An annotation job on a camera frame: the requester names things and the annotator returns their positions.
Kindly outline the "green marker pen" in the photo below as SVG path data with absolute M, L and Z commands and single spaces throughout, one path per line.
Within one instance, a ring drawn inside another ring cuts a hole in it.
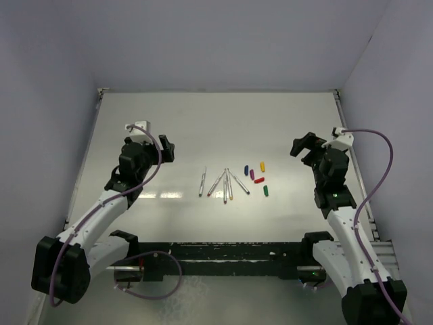
M 204 170 L 202 172 L 202 176 L 201 176 L 201 180 L 200 180 L 200 187 L 199 187 L 199 192 L 198 192 L 198 196 L 202 197 L 203 192 L 204 192 L 204 184 L 206 181 L 206 172 L 207 172 L 207 167 L 204 167 Z

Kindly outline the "red marker pen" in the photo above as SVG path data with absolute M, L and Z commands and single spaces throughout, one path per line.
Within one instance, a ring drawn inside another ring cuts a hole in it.
M 222 180 L 224 175 L 225 175 L 225 170 L 222 171 L 222 173 L 217 177 L 215 182 L 211 185 L 211 187 L 207 193 L 207 197 L 212 195 L 212 193 L 215 191 L 216 187 L 218 186 L 219 182 Z

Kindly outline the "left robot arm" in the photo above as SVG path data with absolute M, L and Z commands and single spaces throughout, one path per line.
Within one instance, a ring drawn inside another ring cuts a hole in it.
M 145 257 L 135 235 L 116 230 L 105 242 L 101 235 L 138 199 L 147 173 L 175 159 L 175 145 L 165 135 L 126 137 L 118 164 L 99 199 L 73 225 L 56 237 L 43 237 L 37 244 L 31 286 L 49 297 L 52 307 L 77 303 L 91 280 L 108 266 L 132 265 Z

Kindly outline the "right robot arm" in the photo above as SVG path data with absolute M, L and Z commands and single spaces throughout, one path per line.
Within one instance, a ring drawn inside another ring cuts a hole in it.
M 359 221 L 365 203 L 356 204 L 345 184 L 353 132 L 335 128 L 326 141 L 314 133 L 293 141 L 291 156 L 304 149 L 302 162 L 315 179 L 315 203 L 338 241 L 321 234 L 306 234 L 302 260 L 320 264 L 342 297 L 342 313 L 347 324 L 410 324 L 403 310 L 407 289 L 403 281 L 392 278 Z

